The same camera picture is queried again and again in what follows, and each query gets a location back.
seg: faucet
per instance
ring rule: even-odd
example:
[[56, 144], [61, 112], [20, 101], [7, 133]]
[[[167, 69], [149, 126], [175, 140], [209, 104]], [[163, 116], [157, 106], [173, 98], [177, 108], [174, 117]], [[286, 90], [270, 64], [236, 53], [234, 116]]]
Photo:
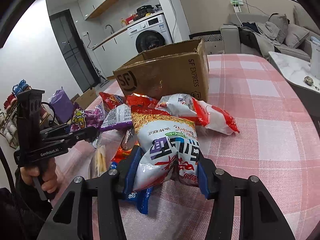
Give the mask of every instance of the faucet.
[[105, 27], [105, 29], [106, 29], [108, 26], [111, 27], [112, 33], [115, 33], [115, 31], [113, 30], [113, 27], [112, 27], [110, 24], [107, 24], [106, 27]]

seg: wall outlet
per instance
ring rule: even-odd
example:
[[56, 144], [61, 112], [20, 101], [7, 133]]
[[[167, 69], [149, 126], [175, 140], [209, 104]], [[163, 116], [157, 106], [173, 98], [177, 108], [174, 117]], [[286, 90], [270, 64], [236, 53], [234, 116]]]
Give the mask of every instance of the wall outlet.
[[240, 8], [240, 5], [234, 5], [233, 6], [233, 9], [235, 10], [235, 13], [241, 13], [241, 8]]

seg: blue shoe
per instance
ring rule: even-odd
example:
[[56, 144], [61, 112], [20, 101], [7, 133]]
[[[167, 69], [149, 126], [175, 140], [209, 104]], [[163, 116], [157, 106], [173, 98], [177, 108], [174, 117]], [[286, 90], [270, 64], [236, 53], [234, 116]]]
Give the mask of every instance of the blue shoe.
[[22, 79], [19, 83], [19, 87], [22, 91], [25, 91], [29, 87], [29, 85], [24, 79]]
[[14, 85], [12, 88], [12, 92], [15, 94], [15, 96], [17, 96], [19, 93], [22, 92], [22, 90], [19, 85]]

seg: white wall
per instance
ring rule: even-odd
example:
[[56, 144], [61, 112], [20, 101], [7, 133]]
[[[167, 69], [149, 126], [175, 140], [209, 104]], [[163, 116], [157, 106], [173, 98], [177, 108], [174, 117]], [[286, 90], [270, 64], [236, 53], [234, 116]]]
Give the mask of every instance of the white wall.
[[[45, 0], [36, 0], [18, 21], [0, 49], [0, 62], [0, 102], [7, 99], [13, 85], [22, 79], [34, 89], [45, 90], [44, 101], [61, 86], [69, 98], [82, 94], [57, 44]], [[13, 149], [2, 136], [0, 145], [14, 172]], [[7, 185], [0, 165], [0, 187]]]
[[159, 0], [173, 41], [189, 40], [190, 30], [180, 0]]
[[126, 19], [131, 14], [136, 14], [137, 8], [143, 5], [150, 4], [154, 7], [159, 3], [159, 0], [119, 0], [104, 13], [102, 13], [98, 18], [101, 22], [103, 30], [106, 33], [106, 36], [109, 36], [111, 28], [107, 27], [107, 29], [105, 29], [107, 24], [112, 25], [114, 31], [116, 32], [122, 28], [121, 18]]
[[[84, 42], [84, 47], [86, 48], [90, 59], [93, 62], [93, 65], [98, 68], [100, 71], [102, 71], [102, 76], [106, 76], [105, 73], [103, 72], [103, 70], [101, 69], [101, 66], [94, 54], [94, 52], [92, 51], [92, 48], [94, 44], [102, 41], [104, 38], [107, 37], [107, 35], [104, 33], [103, 28], [100, 24], [100, 21], [98, 19], [88, 19], [88, 20], [84, 20], [83, 15], [81, 13], [79, 4], [77, 1], [73, 2], [73, 3], [68, 3], [68, 4], [64, 4], [62, 6], [59, 6], [57, 8], [52, 8], [50, 5], [48, 5], [48, 12], [49, 15], [64, 11], [69, 9], [72, 19], [75, 23], [76, 29], [78, 31], [78, 34], [80, 36], [80, 38], [83, 40]], [[89, 32], [89, 37], [88, 35], [83, 36], [82, 33], [83, 32]]]

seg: pink checkered tablecloth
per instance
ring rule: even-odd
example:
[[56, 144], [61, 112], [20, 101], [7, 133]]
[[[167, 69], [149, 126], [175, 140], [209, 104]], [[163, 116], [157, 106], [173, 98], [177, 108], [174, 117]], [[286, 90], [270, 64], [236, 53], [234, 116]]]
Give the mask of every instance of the pink checkered tablecloth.
[[[265, 59], [229, 54], [210, 55], [208, 60], [208, 103], [234, 116], [240, 134], [226, 136], [197, 129], [204, 157], [232, 176], [257, 175], [295, 238], [305, 240], [320, 220], [320, 139], [311, 118], [289, 84]], [[117, 82], [106, 92], [122, 95]], [[100, 102], [98, 97], [89, 109]], [[110, 142], [121, 140], [116, 133], [106, 135]], [[76, 175], [88, 177], [93, 150], [85, 151], [79, 143], [56, 158], [63, 176], [56, 199]], [[174, 181], [154, 189], [148, 215], [120, 202], [128, 240], [204, 239], [212, 206], [213, 201], [206, 200], [198, 188]], [[236, 197], [232, 239], [238, 239], [239, 224], [240, 198]]]

